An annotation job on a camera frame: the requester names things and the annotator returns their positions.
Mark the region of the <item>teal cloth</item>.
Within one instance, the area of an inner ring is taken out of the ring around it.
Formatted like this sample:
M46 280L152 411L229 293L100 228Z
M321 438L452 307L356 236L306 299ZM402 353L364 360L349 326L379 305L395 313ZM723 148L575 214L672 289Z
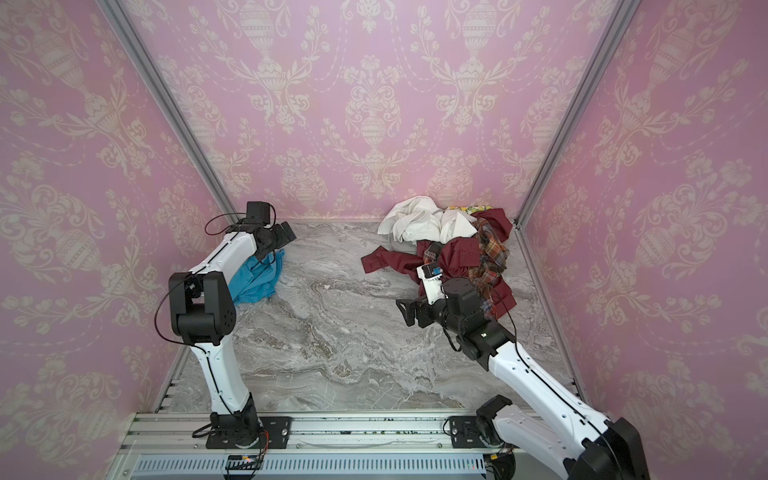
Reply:
M228 284L235 305L255 304L276 293L283 269L283 250L270 253L264 260L248 258Z

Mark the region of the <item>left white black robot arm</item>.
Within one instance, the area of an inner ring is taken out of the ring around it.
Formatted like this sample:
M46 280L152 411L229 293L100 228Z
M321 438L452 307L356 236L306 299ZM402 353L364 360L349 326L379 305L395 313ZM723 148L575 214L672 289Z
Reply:
M208 387L209 422L194 437L204 438L209 449L265 452L270 434L242 378L233 332L238 305L275 294L284 249L296 235L263 201L248 202L220 234L220 244L198 265L170 276L160 302L169 308L172 334L166 340L192 351Z

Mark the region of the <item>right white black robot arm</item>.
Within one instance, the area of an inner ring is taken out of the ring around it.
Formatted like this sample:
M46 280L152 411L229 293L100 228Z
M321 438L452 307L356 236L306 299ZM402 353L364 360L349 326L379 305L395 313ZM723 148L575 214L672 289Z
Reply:
M486 318L466 278L429 280L424 296L399 299L407 326L441 327L452 348L511 387L534 411L530 416L498 395L476 412L490 444L519 447L561 479L647 479L639 431L625 418L611 420L571 393L526 351L514 332Z

